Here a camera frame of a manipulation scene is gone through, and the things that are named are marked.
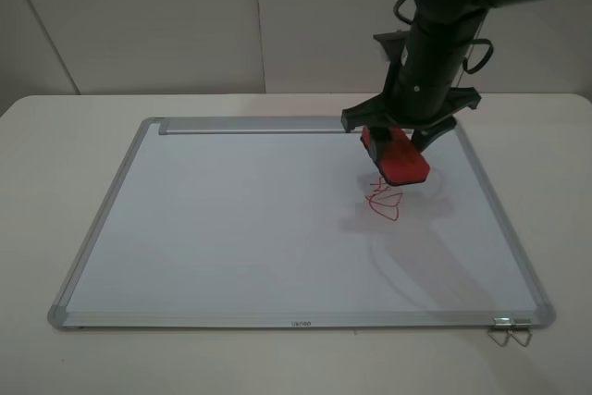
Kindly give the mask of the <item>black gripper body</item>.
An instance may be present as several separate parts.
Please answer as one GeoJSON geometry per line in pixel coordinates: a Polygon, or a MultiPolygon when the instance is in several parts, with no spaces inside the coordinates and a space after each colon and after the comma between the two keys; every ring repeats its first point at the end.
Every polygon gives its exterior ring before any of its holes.
{"type": "Polygon", "coordinates": [[[468,42],[416,29],[376,34],[374,39],[388,57],[388,75],[377,96],[342,111],[345,131],[429,130],[466,107],[478,107],[476,89],[452,85],[468,42]]]}

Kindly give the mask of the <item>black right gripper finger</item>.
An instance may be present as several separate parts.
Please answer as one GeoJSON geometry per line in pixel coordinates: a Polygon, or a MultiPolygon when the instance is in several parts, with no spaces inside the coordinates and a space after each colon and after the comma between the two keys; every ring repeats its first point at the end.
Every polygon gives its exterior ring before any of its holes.
{"type": "Polygon", "coordinates": [[[454,130],[456,126],[457,120],[455,118],[446,118],[429,129],[414,130],[411,142],[417,151],[422,153],[435,140],[454,130]]]}

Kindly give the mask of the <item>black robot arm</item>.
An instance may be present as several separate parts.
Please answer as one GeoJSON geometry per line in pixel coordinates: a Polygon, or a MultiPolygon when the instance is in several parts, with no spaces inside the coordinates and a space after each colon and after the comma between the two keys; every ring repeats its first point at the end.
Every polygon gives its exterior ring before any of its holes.
{"type": "Polygon", "coordinates": [[[456,113],[476,109],[476,89],[453,82],[458,71],[475,74],[492,57],[493,43],[477,35],[488,12],[539,0],[413,1],[414,16],[404,20],[409,30],[374,37],[389,61],[381,93],[341,115],[346,131],[363,129],[364,146],[374,158],[393,147],[396,129],[411,130],[414,149],[423,152],[454,129],[456,113]]]}

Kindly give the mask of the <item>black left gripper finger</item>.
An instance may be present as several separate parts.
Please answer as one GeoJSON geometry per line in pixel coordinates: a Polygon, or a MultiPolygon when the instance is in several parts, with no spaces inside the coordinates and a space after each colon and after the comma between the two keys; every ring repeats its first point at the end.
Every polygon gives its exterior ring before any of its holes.
{"type": "Polygon", "coordinates": [[[374,128],[374,139],[377,141],[390,141],[391,134],[389,128],[374,128]]]}

